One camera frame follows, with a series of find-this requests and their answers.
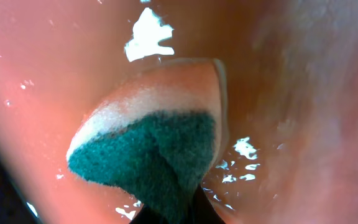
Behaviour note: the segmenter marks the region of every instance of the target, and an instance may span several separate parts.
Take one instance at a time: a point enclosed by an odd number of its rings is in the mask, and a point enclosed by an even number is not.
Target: wet sponge
[[[213,117],[206,111],[154,111],[75,149],[71,171],[120,187],[178,223],[213,158]]]

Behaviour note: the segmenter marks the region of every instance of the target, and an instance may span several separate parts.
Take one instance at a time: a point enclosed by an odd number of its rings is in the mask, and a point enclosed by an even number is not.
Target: green fabric
[[[68,166],[85,180],[124,189],[177,223],[208,171],[214,128],[205,111],[156,111],[80,146]]]

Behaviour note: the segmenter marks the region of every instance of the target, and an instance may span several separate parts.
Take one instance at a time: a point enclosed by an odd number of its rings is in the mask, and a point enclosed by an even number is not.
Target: glossy surface
[[[229,170],[212,168],[204,180],[222,214],[358,223],[358,1],[348,0],[0,0],[0,156],[39,215],[127,223],[120,209],[139,209],[129,195],[76,179],[65,153],[84,114],[135,70],[159,63],[129,63],[123,51],[145,7],[174,28],[160,44],[172,57],[227,67]],[[255,160],[232,147],[247,136]]]

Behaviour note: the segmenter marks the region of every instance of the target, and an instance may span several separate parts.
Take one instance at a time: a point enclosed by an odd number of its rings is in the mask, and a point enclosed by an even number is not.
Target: cleaning sponge
[[[86,180],[124,189],[177,222],[208,171],[213,143],[208,112],[155,111],[80,146],[68,166]]]

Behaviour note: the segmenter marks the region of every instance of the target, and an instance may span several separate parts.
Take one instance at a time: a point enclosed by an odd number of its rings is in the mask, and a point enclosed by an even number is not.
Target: teal sponge
[[[206,111],[154,111],[81,145],[68,166],[85,180],[124,189],[178,223],[213,158],[214,129]]]

